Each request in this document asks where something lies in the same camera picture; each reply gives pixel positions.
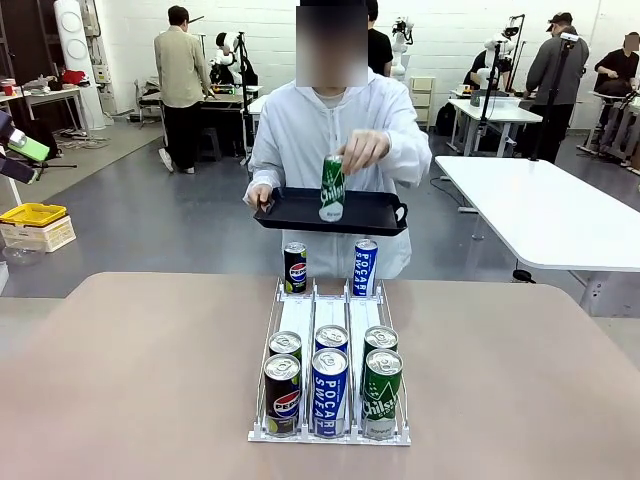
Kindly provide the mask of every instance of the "beige jacket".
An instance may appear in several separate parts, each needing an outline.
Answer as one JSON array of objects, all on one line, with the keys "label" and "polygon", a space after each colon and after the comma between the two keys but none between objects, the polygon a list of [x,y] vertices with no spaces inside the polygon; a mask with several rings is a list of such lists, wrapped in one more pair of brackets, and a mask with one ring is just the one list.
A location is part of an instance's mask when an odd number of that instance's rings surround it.
[{"label": "beige jacket", "polygon": [[164,104],[186,108],[204,100],[211,80],[198,39],[171,26],[153,43]]}]

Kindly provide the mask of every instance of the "man in beige shirt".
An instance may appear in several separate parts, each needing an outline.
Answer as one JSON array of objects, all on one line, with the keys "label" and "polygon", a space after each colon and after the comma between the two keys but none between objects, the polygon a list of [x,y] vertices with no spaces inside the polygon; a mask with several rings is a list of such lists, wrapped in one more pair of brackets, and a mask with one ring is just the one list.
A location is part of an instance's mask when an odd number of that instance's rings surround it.
[{"label": "man in beige shirt", "polygon": [[183,7],[171,7],[169,23],[169,30],[154,41],[168,143],[159,153],[170,172],[175,165],[181,172],[195,173],[200,102],[211,81],[200,42],[187,33],[189,12]]}]

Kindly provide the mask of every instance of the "shoe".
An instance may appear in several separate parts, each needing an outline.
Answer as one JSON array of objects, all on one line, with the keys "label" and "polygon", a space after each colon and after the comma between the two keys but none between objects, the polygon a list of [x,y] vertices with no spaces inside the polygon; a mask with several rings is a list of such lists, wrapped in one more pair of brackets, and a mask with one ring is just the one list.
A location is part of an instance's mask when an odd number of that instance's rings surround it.
[{"label": "shoe", "polygon": [[160,150],[158,150],[158,153],[160,154],[160,159],[162,160],[162,163],[164,163],[164,166],[167,167],[167,170],[169,170],[169,172],[173,173],[173,161],[171,160],[171,155],[169,155],[169,152],[167,152],[166,149],[161,148]]}]

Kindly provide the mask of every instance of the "white hoodie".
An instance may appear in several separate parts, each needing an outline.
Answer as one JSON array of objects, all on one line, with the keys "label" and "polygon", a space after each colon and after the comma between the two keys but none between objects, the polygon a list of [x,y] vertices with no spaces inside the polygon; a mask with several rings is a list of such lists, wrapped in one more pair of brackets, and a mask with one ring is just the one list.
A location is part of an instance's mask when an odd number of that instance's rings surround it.
[{"label": "white hoodie", "polygon": [[[395,193],[394,181],[417,186],[431,163],[429,140],[418,129],[407,88],[369,70],[368,85],[347,88],[335,109],[328,109],[310,87],[295,81],[269,95],[260,116],[249,170],[256,185],[273,188],[316,188],[322,182],[324,157],[345,145],[354,130],[384,131],[391,140],[389,153],[377,165],[346,177],[347,190]],[[285,230],[283,246],[307,246],[307,274],[347,278],[353,275],[358,235]],[[409,232],[397,237],[369,237],[378,243],[376,276],[395,278],[411,259]]]}]

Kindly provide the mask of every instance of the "hand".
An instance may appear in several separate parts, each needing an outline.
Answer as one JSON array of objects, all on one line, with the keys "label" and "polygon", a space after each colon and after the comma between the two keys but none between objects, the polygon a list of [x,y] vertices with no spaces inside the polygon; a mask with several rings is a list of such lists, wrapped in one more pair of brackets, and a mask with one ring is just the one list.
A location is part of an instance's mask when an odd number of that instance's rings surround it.
[{"label": "hand", "polygon": [[375,165],[389,153],[391,142],[384,132],[375,130],[354,130],[349,142],[340,147],[338,155],[342,155],[342,171],[345,175],[353,175],[363,168]]},{"label": "hand", "polygon": [[258,184],[253,187],[249,192],[249,205],[251,205],[251,208],[257,210],[258,207],[262,207],[262,209],[266,211],[272,191],[273,188],[271,188],[270,185],[266,185],[264,183]]}]

